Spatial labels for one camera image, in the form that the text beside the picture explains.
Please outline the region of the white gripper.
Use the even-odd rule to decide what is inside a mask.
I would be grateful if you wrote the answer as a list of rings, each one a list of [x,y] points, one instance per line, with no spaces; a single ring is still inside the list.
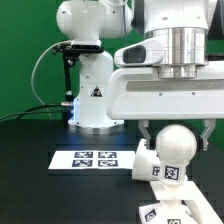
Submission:
[[[197,68],[196,78],[160,79],[156,67],[121,68],[109,81],[106,111],[111,119],[139,120],[147,149],[155,148],[148,120],[207,119],[200,134],[202,150],[224,118],[224,64]]]

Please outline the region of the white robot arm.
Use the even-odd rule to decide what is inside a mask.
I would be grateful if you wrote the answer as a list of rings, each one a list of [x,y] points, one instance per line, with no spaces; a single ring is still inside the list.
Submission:
[[[207,140],[224,118],[224,56],[206,51],[216,17],[224,29],[224,0],[64,1],[64,62],[80,64],[72,125],[201,119]]]

